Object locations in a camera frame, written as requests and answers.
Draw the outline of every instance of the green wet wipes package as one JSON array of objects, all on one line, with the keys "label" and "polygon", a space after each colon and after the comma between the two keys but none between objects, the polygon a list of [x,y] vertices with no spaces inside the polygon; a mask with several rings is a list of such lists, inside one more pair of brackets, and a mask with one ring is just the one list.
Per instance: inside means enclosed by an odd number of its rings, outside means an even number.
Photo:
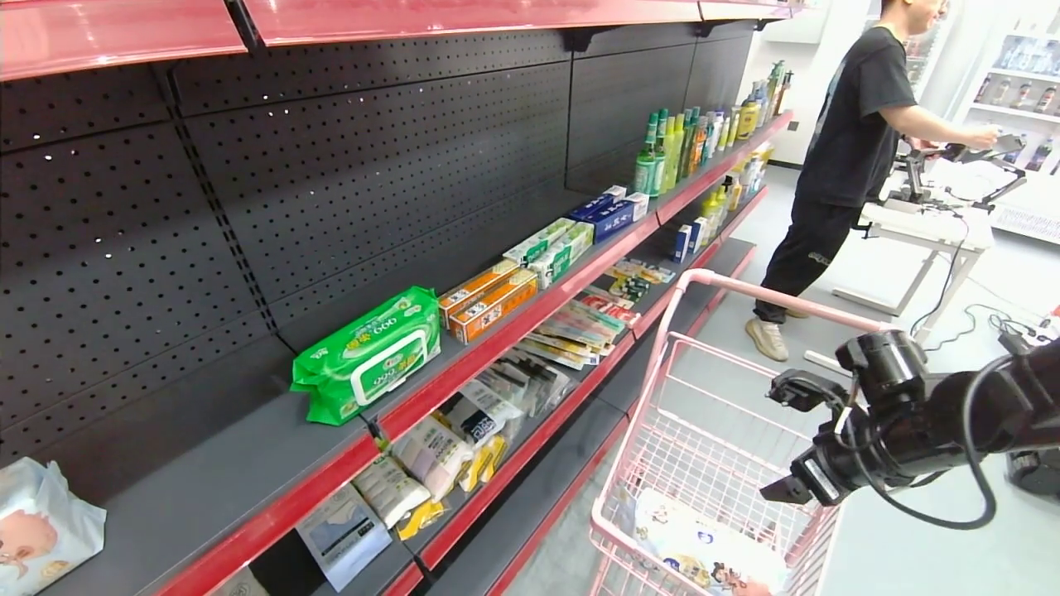
[{"label": "green wet wipes package", "polygon": [[310,422],[339,425],[441,352],[438,299],[411,287],[295,358],[293,391],[310,393]]}]

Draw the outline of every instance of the wire basket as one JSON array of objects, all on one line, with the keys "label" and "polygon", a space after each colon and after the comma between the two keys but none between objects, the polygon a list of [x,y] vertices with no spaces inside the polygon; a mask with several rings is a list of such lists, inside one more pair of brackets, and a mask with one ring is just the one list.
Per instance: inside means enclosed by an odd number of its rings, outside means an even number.
[{"label": "wire basket", "polygon": [[[720,358],[725,367],[750,371],[760,379],[764,393],[777,371],[723,350],[669,331],[669,323],[690,281],[703,281],[756,298],[831,319],[864,331],[885,329],[883,323],[779,295],[759,286],[693,270],[682,276],[649,362],[643,389],[619,454],[594,504],[590,538],[604,554],[594,594],[712,595],[703,569],[671,566],[652,556],[631,536],[631,503],[647,490],[666,495],[699,515],[767,545],[783,556],[790,573],[783,594],[815,596],[827,571],[830,546],[841,508],[815,503],[795,506],[766,502],[759,489],[788,475],[792,459],[812,445],[812,439],[792,426],[807,419],[761,399],[740,405],[708,388],[689,382],[694,367]],[[673,400],[694,404],[695,418],[709,424],[699,427],[668,409]],[[732,592],[740,596],[739,591]]]}]

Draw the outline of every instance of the black pants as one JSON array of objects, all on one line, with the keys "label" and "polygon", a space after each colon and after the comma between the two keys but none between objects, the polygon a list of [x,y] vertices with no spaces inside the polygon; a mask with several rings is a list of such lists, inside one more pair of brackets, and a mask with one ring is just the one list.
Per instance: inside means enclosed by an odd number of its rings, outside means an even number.
[{"label": "black pants", "polygon": [[[838,255],[850,228],[861,217],[861,207],[827,205],[811,197],[795,197],[792,225],[770,259],[762,286],[789,296],[798,296],[825,273]],[[788,311],[783,306],[755,302],[758,318],[782,323]]]}]

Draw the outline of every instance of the tiled floor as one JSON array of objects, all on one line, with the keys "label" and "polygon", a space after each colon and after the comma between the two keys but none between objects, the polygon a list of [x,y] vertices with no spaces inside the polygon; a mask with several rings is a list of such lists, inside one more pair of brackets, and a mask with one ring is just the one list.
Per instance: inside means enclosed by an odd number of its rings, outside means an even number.
[{"label": "tiled floor", "polygon": [[[770,255],[788,226],[796,173],[774,168],[768,176],[768,198],[735,234],[759,245],[754,262],[743,276],[756,283],[761,280]],[[887,240],[851,238],[826,276],[805,297],[873,316],[868,310],[832,297],[831,290],[843,284],[897,301],[924,256],[922,249]],[[928,347],[969,329],[971,317],[962,311],[972,304],[1000,309],[1023,320],[1031,320],[1052,309],[1060,301],[1060,276],[1055,274],[1060,269],[1058,263],[1058,247],[999,235],[996,248],[979,260],[972,273],[974,281],[960,290]],[[930,311],[938,299],[937,292],[944,277],[946,264],[939,263],[924,282],[920,295],[895,322],[907,328]],[[775,363],[757,354],[744,335],[742,327],[750,315],[749,310],[749,299],[729,296],[707,322],[700,338],[754,362],[776,367]],[[976,331],[934,352],[931,361],[934,371],[977,369],[1003,353],[995,332],[987,325],[988,311],[971,306],[969,312],[975,315]],[[851,334],[838,326],[808,319],[791,321],[785,326],[785,335],[792,354],[797,355],[807,349],[830,353]],[[797,357],[789,365],[822,372]],[[823,421],[820,413],[802,415],[793,421],[790,414],[762,403],[764,380],[746,372],[731,372],[729,365],[724,365],[725,373],[720,374],[720,366],[723,365],[700,358],[696,366],[685,364],[676,370],[683,371],[697,386],[708,387],[770,418],[784,417],[798,431],[812,433]],[[710,417],[704,416],[700,403],[677,395],[668,405],[689,421],[709,428]],[[1004,460],[1001,457],[987,459],[985,467],[997,494],[999,513],[991,525],[971,532],[942,530],[917,522],[890,509],[869,491],[853,495],[848,501],[820,596],[1057,594],[1057,585],[1060,585],[1060,566],[1056,564],[1056,551],[1060,548],[1060,504],[1012,489],[1002,477]],[[606,471],[606,464],[598,470],[508,594],[580,596],[589,593],[600,558],[588,541],[588,512]],[[967,471],[949,474],[930,488],[901,494],[899,499],[925,512],[954,520],[972,519],[982,509],[982,497]]]}]

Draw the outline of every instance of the sneaker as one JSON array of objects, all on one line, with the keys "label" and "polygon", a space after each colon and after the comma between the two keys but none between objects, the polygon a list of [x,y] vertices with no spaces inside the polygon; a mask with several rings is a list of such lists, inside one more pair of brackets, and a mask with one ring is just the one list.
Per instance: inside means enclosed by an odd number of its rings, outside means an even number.
[{"label": "sneaker", "polygon": [[784,346],[784,338],[780,335],[779,325],[753,318],[743,329],[750,335],[755,347],[762,355],[777,362],[788,361],[788,347]]}]

